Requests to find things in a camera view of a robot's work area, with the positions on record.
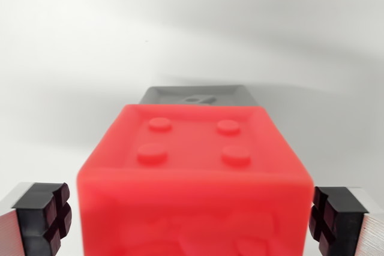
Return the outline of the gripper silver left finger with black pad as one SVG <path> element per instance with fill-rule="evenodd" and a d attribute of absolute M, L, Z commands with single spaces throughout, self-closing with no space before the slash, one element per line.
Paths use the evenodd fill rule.
<path fill-rule="evenodd" d="M 1 199 L 1 255 L 56 255 L 70 230 L 66 183 L 21 182 Z"/>

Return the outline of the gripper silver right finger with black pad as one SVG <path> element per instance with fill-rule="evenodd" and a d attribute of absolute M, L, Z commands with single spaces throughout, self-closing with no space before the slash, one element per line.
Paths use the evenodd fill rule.
<path fill-rule="evenodd" d="M 317 186 L 310 233 L 322 255 L 383 255 L 383 208 L 361 188 Z"/>

